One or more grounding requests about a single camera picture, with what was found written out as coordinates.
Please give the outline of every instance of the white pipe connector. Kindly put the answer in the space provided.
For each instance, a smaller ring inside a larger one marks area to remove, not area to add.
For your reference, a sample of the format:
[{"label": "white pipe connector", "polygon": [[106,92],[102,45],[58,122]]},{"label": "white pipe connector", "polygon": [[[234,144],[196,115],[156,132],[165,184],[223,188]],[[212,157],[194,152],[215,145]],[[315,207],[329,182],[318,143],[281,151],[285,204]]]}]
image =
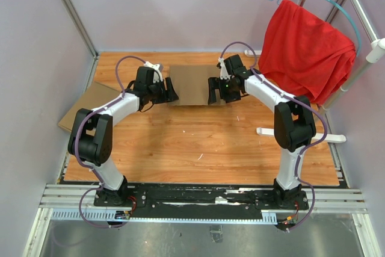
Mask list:
[{"label": "white pipe connector", "polygon": [[366,56],[366,60],[370,63],[376,63],[385,55],[385,39],[375,40],[371,46],[372,51]]}]

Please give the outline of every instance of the red wire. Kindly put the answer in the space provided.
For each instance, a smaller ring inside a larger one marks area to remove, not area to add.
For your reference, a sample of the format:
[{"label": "red wire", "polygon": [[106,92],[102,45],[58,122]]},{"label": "red wire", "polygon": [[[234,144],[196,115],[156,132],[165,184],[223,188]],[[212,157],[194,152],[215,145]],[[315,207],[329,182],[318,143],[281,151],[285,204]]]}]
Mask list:
[{"label": "red wire", "polygon": [[137,198],[135,198],[134,196],[129,196],[128,199],[132,201],[132,209],[131,209],[131,214],[132,214],[137,208]]}]

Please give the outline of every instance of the white plastic stand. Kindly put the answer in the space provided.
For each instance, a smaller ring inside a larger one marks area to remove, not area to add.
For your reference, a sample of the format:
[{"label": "white plastic stand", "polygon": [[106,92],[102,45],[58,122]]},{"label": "white plastic stand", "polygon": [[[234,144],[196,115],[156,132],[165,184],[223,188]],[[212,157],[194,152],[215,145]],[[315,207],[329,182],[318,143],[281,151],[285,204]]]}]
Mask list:
[{"label": "white plastic stand", "polygon": [[[264,135],[267,137],[273,137],[274,136],[274,130],[273,129],[266,129],[266,128],[257,128],[257,134]],[[323,134],[315,134],[315,136],[312,138],[313,141],[317,141],[320,138],[322,138]],[[344,135],[333,135],[333,134],[327,134],[325,141],[328,143],[334,143],[334,144],[340,144],[346,142],[347,138]]]}]

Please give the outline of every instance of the white bracket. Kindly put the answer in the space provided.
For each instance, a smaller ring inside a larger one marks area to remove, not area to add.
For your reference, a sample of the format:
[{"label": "white bracket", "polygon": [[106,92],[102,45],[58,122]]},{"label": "white bracket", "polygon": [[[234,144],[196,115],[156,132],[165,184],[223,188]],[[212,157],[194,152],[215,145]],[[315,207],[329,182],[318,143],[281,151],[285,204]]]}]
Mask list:
[{"label": "white bracket", "polygon": [[[274,136],[274,130],[273,129],[266,129],[266,128],[257,128],[257,134],[264,135],[267,137],[273,137]],[[324,134],[315,134],[315,136],[312,138],[313,141],[318,141],[320,138],[322,138]],[[333,134],[327,134],[325,141],[328,143],[334,143],[334,144],[340,144],[346,142],[347,138],[344,135],[333,135]]]},{"label": "white bracket", "polygon": [[152,69],[155,69],[157,73],[154,73],[154,83],[163,81],[163,76],[162,76],[162,70],[163,70],[163,65],[161,64],[152,64],[149,61],[146,61],[144,63],[144,66],[151,67]]},{"label": "white bracket", "polygon": [[221,66],[220,79],[230,79],[231,76],[227,72],[226,66],[224,65],[224,59],[219,58],[218,61],[219,61],[219,64]]}]

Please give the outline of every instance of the metal floor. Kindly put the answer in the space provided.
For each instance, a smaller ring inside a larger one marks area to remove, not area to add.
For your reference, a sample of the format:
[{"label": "metal floor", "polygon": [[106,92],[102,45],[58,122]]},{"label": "metal floor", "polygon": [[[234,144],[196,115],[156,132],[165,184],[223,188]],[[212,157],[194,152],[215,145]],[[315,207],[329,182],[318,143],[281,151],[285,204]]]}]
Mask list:
[{"label": "metal floor", "polygon": [[97,229],[83,221],[51,221],[41,256],[356,257],[363,253],[349,214],[313,214],[290,234],[272,225],[129,223],[121,229]]}]

